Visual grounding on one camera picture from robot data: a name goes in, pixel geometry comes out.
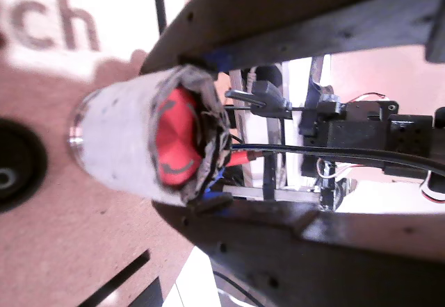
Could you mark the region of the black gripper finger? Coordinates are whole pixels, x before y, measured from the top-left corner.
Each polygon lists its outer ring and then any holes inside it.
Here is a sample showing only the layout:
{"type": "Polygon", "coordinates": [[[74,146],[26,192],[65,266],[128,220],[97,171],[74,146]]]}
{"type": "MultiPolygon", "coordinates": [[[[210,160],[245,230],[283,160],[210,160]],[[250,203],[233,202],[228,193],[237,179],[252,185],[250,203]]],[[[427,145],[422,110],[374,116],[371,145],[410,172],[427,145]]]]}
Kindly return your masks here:
{"type": "Polygon", "coordinates": [[[140,71],[226,72],[414,44],[428,62],[444,61],[444,0],[190,0],[140,71]]]}
{"type": "Polygon", "coordinates": [[[233,201],[157,213],[277,306],[443,306],[444,216],[321,212],[233,201]]]}

